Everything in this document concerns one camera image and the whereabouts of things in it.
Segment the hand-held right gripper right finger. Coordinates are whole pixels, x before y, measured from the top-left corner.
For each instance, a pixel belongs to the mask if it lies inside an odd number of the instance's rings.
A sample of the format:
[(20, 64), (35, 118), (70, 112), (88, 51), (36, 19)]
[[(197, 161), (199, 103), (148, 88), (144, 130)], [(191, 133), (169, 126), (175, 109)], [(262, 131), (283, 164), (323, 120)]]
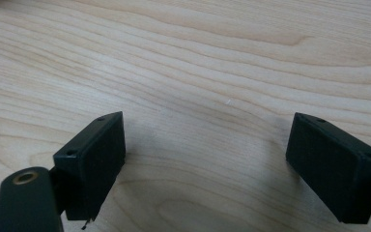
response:
[(297, 112), (286, 160), (339, 221), (369, 221), (370, 145), (326, 120)]

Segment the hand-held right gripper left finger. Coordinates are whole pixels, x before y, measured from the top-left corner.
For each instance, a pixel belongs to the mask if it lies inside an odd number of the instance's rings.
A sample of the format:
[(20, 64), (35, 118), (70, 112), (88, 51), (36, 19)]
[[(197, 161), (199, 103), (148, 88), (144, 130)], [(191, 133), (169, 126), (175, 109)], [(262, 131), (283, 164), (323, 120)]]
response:
[(125, 157), (122, 112), (95, 119), (53, 156), (59, 208), (67, 219), (96, 219)]

